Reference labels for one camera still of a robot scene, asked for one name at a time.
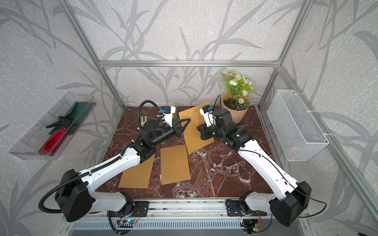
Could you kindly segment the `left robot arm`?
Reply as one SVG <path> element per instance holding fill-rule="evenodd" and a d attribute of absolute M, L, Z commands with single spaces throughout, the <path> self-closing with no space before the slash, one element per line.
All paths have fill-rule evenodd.
<path fill-rule="evenodd" d="M 120 211 L 128 203 L 123 194 L 99 193 L 97 189 L 125 170 L 147 161 L 156 153 L 159 144 L 173 136 L 180 137 L 190 122 L 190 119 L 173 119 L 164 127 L 155 120 L 146 122 L 140 127 L 138 138 L 121 153 L 80 172 L 74 169 L 65 172 L 60 184 L 41 198 L 39 210 L 50 214 L 62 213 L 68 222 L 89 213 Z"/>

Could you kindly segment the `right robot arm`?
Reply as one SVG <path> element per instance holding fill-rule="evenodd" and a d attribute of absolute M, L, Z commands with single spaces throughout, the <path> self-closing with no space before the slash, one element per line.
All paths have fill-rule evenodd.
<path fill-rule="evenodd" d="M 226 109 L 213 110 L 210 105 L 200 108 L 205 123 L 197 130 L 204 141 L 215 138 L 246 160 L 265 180 L 271 194 L 249 191 L 239 200 L 227 200 L 227 208 L 234 215 L 253 216 L 264 212 L 275 217 L 282 225 L 290 226 L 302 217 L 312 200 L 312 188 L 307 182 L 298 182 L 286 173 L 262 149 L 254 136 L 244 128 L 238 128 Z"/>

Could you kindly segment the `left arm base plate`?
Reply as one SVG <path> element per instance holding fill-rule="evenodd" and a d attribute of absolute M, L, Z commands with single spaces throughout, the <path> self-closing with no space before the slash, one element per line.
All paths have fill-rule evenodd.
<path fill-rule="evenodd" d="M 149 201 L 130 201 L 119 211 L 109 211 L 110 217 L 146 217 L 149 209 Z"/>

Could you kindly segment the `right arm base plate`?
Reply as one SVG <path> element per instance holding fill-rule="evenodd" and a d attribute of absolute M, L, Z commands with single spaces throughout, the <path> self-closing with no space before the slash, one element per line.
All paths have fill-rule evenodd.
<path fill-rule="evenodd" d="M 227 199 L 225 201 L 225 206 L 227 210 L 227 216 L 229 217 L 258 216 L 258 212 L 251 210 L 247 206 L 246 202 L 242 199 L 239 199 L 239 200 Z"/>

